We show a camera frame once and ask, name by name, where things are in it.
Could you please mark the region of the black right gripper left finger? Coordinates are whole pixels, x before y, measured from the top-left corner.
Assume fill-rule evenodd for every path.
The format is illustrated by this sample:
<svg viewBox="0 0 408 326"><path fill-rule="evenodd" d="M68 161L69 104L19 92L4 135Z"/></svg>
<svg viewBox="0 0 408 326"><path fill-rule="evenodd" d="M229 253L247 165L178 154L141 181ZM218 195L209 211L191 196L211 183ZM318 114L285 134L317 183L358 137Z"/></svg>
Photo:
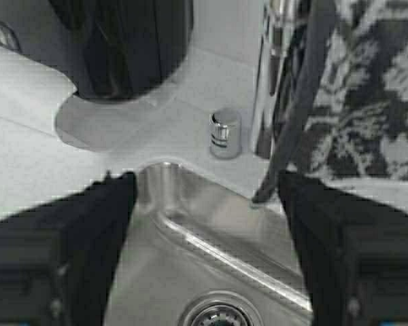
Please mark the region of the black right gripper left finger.
<svg viewBox="0 0 408 326"><path fill-rule="evenodd" d="M0 221L0 325L102 325L137 201L137 176Z"/></svg>

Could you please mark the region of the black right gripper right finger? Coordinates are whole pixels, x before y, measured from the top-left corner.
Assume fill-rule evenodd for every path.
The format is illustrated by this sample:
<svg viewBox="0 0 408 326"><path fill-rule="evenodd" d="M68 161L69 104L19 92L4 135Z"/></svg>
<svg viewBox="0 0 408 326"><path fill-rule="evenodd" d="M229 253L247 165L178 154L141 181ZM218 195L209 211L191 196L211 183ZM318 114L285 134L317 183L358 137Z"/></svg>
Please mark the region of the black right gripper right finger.
<svg viewBox="0 0 408 326"><path fill-rule="evenodd" d="M408 325L408 213L283 170L313 325Z"/></svg>

